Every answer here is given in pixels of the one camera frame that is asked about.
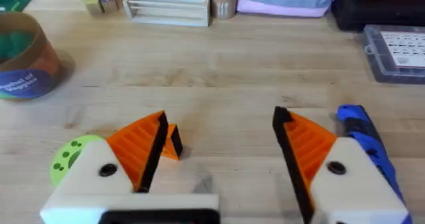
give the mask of wooden tabletop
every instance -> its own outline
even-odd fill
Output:
[[[301,223],[274,106],[334,131],[345,103],[366,108],[415,223],[425,223],[425,86],[375,82],[357,35],[331,15],[192,28],[93,18],[80,0],[34,0],[26,11],[75,72],[42,98],[0,102],[2,223],[42,223],[49,165],[65,142],[108,137],[158,110],[179,125],[185,153],[161,159],[151,192],[218,193],[223,223]]]

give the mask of orange 3d-printed part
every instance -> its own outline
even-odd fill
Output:
[[[122,128],[107,141],[136,192],[149,191],[161,153],[178,160],[183,150],[177,125],[168,124],[164,111]]]
[[[337,136],[316,123],[290,112],[292,122],[284,124],[304,183],[310,187]]]
[[[304,222],[309,223],[314,210],[310,184],[337,136],[281,107],[274,111],[273,129],[284,153]]]

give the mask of printed label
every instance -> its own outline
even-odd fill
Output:
[[[36,98],[52,88],[50,74],[43,70],[13,70],[0,73],[0,97]]]
[[[53,86],[52,77],[59,66],[57,54],[47,43],[46,49],[29,69],[0,73],[0,98],[37,98],[46,94]]]

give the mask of cardboard tube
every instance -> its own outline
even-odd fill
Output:
[[[60,80],[60,61],[39,23],[24,13],[1,13],[0,33],[27,32],[32,43],[18,56],[0,64],[0,99],[42,96]]]
[[[212,15],[217,19],[229,19],[236,13],[238,0],[211,0]]]

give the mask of black screw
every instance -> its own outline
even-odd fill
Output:
[[[117,172],[117,165],[115,164],[105,164],[102,168],[99,170],[99,176],[101,177],[109,177]]]
[[[344,175],[347,172],[347,168],[338,161],[328,162],[327,169],[337,175]]]

